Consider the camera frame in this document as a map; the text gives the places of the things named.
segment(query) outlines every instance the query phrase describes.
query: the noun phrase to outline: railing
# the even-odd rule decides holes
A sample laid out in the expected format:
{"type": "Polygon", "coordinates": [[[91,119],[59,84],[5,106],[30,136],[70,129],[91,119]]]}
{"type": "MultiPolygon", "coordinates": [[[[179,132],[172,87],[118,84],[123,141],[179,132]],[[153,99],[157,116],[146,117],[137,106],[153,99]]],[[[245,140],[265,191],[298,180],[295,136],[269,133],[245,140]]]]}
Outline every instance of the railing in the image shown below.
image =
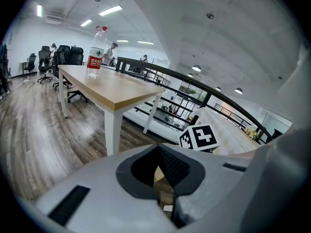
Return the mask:
{"type": "Polygon", "coordinates": [[[171,84],[171,82],[169,80],[163,78],[160,74],[158,74],[158,71],[152,72],[151,70],[147,69],[146,73],[142,74],[140,70],[138,70],[138,73],[137,73],[137,70],[134,70],[134,69],[131,71],[130,70],[131,70],[131,68],[129,68],[129,70],[125,71],[124,73],[126,73],[130,76],[140,75],[142,78],[146,78],[148,80],[155,81],[156,83],[160,83],[160,84],[163,84],[166,86],[169,86],[171,84]]]}
{"type": "MultiPolygon", "coordinates": [[[[233,100],[231,100],[230,98],[228,98],[227,96],[225,96],[224,94],[218,92],[217,90],[209,87],[208,85],[206,84],[203,84],[197,80],[194,80],[186,75],[183,75],[181,73],[178,73],[176,71],[173,71],[171,69],[168,69],[168,68],[164,68],[164,67],[160,67],[160,66],[157,66],[157,65],[154,65],[154,64],[150,64],[150,63],[146,63],[146,62],[142,62],[142,61],[139,61],[139,60],[134,60],[134,59],[128,59],[128,58],[123,58],[123,57],[118,57],[118,62],[117,62],[117,65],[116,65],[116,71],[117,72],[121,72],[121,73],[126,73],[126,74],[130,74],[131,76],[133,77],[136,77],[136,78],[139,78],[139,79],[142,79],[146,82],[150,82],[150,83],[154,83],[155,85],[158,85],[160,87],[163,87],[163,88],[166,88],[166,89],[169,89],[175,93],[177,93],[178,95],[180,96],[183,96],[183,98],[186,98],[186,99],[189,99],[191,102],[193,102],[194,104],[200,106],[200,107],[208,107],[214,111],[216,111],[217,113],[219,113],[220,115],[230,119],[232,122],[234,122],[235,124],[237,125],[240,125],[241,127],[245,127],[245,124],[248,123],[246,122],[245,120],[240,120],[241,118],[239,116],[237,116],[236,114],[231,114],[231,115],[227,115],[224,110],[217,110],[216,108],[210,106],[207,104],[209,98],[211,97],[211,95],[219,98],[220,100],[224,101],[225,103],[227,103],[228,105],[230,105],[232,108],[236,109],[237,111],[239,111],[242,115],[244,115],[246,118],[248,118],[251,122],[253,122],[258,128],[257,128],[257,131],[261,130],[264,134],[266,134],[267,136],[270,136],[271,135],[269,134],[269,132],[267,132],[267,130],[252,116],[250,115],[246,110],[244,110],[242,107],[240,107],[236,102],[234,102],[233,100]],[[137,67],[137,68],[140,68],[146,72],[151,72],[150,70],[153,70],[153,71],[156,71],[156,72],[160,72],[160,73],[163,73],[163,74],[166,74],[166,75],[169,75],[173,78],[176,78],[180,81],[184,81],[184,82],[187,82],[199,89],[202,89],[204,91],[207,92],[205,98],[203,101],[200,101],[198,99],[195,99],[193,98],[192,96],[186,94],[186,93],[182,93],[180,92],[179,90],[176,90],[176,89],[173,89],[171,87],[169,87],[170,83],[159,83],[157,81],[155,81],[154,79],[148,79],[148,75],[146,76],[145,74],[144,75],[139,75],[139,74],[135,74],[133,72],[130,72],[128,73],[128,71],[126,70],[126,66],[127,65],[130,65],[130,66],[134,66],[134,67],[137,67]]],[[[179,108],[180,107],[183,107],[179,104],[176,104],[174,103],[173,101],[170,101],[166,98],[161,98],[162,100],[166,100],[168,101],[169,103],[175,105],[175,106],[178,106],[179,108]]],[[[136,107],[136,109],[138,111],[141,111],[142,113],[144,114],[147,114],[149,115],[148,112],[136,107]]],[[[174,113],[170,113],[169,111],[166,111],[162,108],[157,108],[157,111],[161,111],[161,112],[164,112],[166,113],[168,116],[171,116],[171,117],[174,117],[174,118],[177,118],[179,120],[181,120],[182,122],[185,122],[187,124],[190,124],[190,123],[193,123],[195,120],[193,120],[192,122],[190,122],[188,119],[184,119],[184,118],[181,118],[180,116],[177,116],[176,114],[174,113]]],[[[169,125],[170,127],[172,128],[175,128],[177,130],[180,130],[182,131],[183,128],[181,129],[180,127],[177,127],[175,125],[172,125],[171,123],[167,122],[166,120],[162,120],[160,118],[158,118],[156,115],[154,116],[154,119],[166,124],[166,125],[169,125]]]]}
{"type": "Polygon", "coordinates": [[[251,124],[247,121],[245,121],[242,117],[238,116],[237,114],[233,113],[232,111],[222,107],[220,104],[215,104],[214,108],[216,110],[219,110],[220,112],[223,112],[226,114],[226,116],[220,114],[222,117],[226,118],[227,120],[230,119],[234,124],[236,124],[238,127],[242,127],[245,129],[245,127],[250,126],[251,124]]]}

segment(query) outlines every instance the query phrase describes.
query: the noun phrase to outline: black office chair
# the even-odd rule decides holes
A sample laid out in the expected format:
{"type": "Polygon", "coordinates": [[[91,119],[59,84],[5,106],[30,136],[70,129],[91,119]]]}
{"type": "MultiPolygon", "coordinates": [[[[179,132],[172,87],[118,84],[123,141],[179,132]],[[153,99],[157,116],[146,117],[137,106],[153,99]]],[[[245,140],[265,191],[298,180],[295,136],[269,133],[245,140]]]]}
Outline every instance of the black office chair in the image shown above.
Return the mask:
{"type": "Polygon", "coordinates": [[[29,60],[28,60],[28,66],[24,68],[24,70],[28,71],[28,73],[33,72],[33,69],[35,68],[35,59],[37,58],[37,56],[32,53],[29,56],[29,60]]]}
{"type": "Polygon", "coordinates": [[[49,46],[42,46],[41,51],[50,51],[49,46]]]}
{"type": "MultiPolygon", "coordinates": [[[[40,51],[39,52],[39,71],[40,72],[46,72],[50,69],[50,56],[51,56],[51,51],[40,51]]],[[[44,73],[44,77],[40,78],[37,80],[37,82],[42,83],[44,80],[49,80],[51,82],[52,77],[47,77],[46,74],[44,73]]]]}
{"type": "MultiPolygon", "coordinates": [[[[71,47],[69,64],[81,66],[82,62],[83,62],[83,49],[78,48],[78,47],[71,47]]],[[[86,102],[88,102],[88,99],[86,98],[86,96],[84,96],[79,90],[77,90],[77,91],[67,92],[68,103],[70,103],[70,99],[72,99],[73,97],[77,95],[82,96],[86,100],[86,102]]]]}
{"type": "MultiPolygon", "coordinates": [[[[58,65],[68,65],[70,60],[70,46],[60,45],[57,51],[54,54],[54,63],[53,66],[53,75],[58,78],[59,76],[59,69],[58,65]]],[[[67,89],[69,89],[70,85],[72,85],[67,79],[63,83],[65,86],[67,86],[67,89]]],[[[56,83],[53,84],[53,87],[56,88],[59,86],[59,80],[57,80],[56,83]]]]}

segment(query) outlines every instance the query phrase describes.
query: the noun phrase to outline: white wall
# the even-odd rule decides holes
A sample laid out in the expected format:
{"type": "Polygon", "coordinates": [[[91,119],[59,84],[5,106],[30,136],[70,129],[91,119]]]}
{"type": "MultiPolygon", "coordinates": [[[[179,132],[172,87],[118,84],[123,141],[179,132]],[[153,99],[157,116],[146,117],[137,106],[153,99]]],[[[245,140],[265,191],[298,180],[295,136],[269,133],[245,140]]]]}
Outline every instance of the white wall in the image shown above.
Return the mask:
{"type": "MultiPolygon", "coordinates": [[[[259,118],[259,109],[260,106],[251,102],[251,101],[247,101],[247,100],[237,100],[234,99],[234,101],[241,106],[244,110],[246,110],[249,114],[251,114],[256,120],[258,120],[259,118]]],[[[249,122],[250,124],[254,124],[252,123],[247,117],[245,117],[244,115],[242,115],[239,111],[237,111],[236,109],[232,108],[230,105],[228,105],[227,103],[223,102],[222,100],[218,99],[215,96],[211,96],[209,101],[207,102],[208,105],[215,107],[216,104],[221,105],[222,107],[226,108],[227,110],[232,111],[233,113],[237,114],[238,116],[240,116],[241,118],[243,118],[245,121],[249,122]]]]}
{"type": "Polygon", "coordinates": [[[147,54],[149,63],[152,63],[153,56],[156,56],[163,60],[155,58],[155,61],[154,61],[155,65],[165,67],[165,68],[169,67],[170,63],[168,61],[168,58],[165,52],[154,50],[151,48],[144,48],[144,47],[141,47],[141,48],[128,47],[127,44],[128,43],[120,43],[119,47],[117,48],[117,52],[114,55],[139,60],[140,58],[143,57],[143,55],[137,54],[137,53],[143,53],[143,54],[147,54]]]}
{"type": "MultiPolygon", "coordinates": [[[[29,20],[17,19],[7,31],[3,41],[8,47],[11,74],[12,76],[16,76],[22,74],[22,66],[19,63],[26,62],[31,53],[37,55],[35,61],[36,71],[38,67],[38,52],[42,46],[51,47],[52,43],[55,43],[57,47],[59,45],[76,45],[77,47],[83,48],[84,61],[86,62],[93,37],[63,25],[47,24],[39,18],[29,20]]],[[[119,44],[119,47],[113,50],[113,55],[115,57],[123,56],[133,59],[142,57],[142,55],[136,54],[136,52],[147,54],[148,59],[153,59],[152,56],[162,58],[164,59],[163,61],[156,60],[154,64],[162,67],[169,66],[166,54],[153,49],[133,48],[119,44]]]]}
{"type": "Polygon", "coordinates": [[[26,62],[31,53],[35,53],[35,70],[38,67],[38,52],[42,46],[76,45],[84,50],[84,61],[87,61],[93,38],[64,26],[47,24],[42,20],[21,20],[12,25],[10,31],[16,32],[12,44],[8,46],[9,67],[12,76],[22,74],[21,62],[26,62]]]}
{"type": "MultiPolygon", "coordinates": [[[[263,121],[262,125],[267,129],[270,135],[274,134],[275,129],[280,131],[281,133],[285,133],[290,128],[290,126],[286,125],[282,119],[281,120],[278,119],[280,119],[278,116],[277,118],[275,118],[274,116],[268,113],[265,120],[263,121]]],[[[261,139],[263,141],[266,141],[267,136],[264,134],[261,137],[261,139]]]]}
{"type": "Polygon", "coordinates": [[[295,128],[308,128],[311,125],[311,49],[301,56],[299,66],[286,83],[279,89],[278,97],[288,111],[295,128]]]}

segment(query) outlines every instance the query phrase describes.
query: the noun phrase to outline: water bottle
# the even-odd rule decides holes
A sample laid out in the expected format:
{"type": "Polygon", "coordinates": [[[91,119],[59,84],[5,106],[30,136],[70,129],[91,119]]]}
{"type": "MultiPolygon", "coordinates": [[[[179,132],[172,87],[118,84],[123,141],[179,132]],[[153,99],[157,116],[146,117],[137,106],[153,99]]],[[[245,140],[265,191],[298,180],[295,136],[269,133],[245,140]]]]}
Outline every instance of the water bottle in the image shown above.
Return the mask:
{"type": "Polygon", "coordinates": [[[97,78],[99,69],[101,68],[104,49],[107,43],[107,27],[96,27],[96,33],[91,50],[89,51],[86,75],[88,77],[97,78]]]}

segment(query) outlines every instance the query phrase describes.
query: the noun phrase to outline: air vent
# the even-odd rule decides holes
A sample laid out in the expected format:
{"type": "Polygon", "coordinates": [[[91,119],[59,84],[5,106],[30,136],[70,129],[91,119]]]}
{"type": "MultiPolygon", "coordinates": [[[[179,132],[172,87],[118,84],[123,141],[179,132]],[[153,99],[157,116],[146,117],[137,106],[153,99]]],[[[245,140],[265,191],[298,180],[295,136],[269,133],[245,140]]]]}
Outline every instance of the air vent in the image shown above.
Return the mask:
{"type": "Polygon", "coordinates": [[[46,23],[59,25],[62,23],[62,19],[60,17],[47,16],[46,23]]]}

